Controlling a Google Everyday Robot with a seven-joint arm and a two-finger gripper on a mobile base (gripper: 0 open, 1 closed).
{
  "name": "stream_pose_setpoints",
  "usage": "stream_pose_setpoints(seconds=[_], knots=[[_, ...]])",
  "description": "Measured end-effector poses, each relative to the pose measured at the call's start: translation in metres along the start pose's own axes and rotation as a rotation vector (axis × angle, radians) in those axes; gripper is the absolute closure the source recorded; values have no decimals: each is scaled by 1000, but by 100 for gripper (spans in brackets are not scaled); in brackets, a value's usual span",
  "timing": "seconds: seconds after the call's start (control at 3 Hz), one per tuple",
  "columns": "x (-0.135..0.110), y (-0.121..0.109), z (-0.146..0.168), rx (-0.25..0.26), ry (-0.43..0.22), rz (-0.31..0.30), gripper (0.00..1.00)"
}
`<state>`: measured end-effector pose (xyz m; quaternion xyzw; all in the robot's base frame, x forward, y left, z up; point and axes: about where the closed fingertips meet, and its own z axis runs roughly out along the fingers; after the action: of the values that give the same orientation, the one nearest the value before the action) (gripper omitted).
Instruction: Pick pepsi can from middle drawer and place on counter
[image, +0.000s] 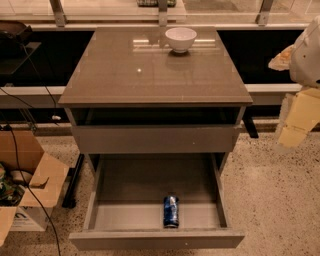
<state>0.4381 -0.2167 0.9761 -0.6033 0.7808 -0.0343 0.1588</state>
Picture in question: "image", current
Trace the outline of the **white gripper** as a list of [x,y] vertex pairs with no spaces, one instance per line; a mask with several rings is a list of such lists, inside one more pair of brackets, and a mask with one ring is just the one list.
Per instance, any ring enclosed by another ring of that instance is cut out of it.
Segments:
[[290,78],[302,86],[301,90],[283,99],[277,144],[295,148],[320,122],[320,15],[316,16],[299,35],[293,45],[286,47],[270,60],[268,67],[276,71],[289,70]]

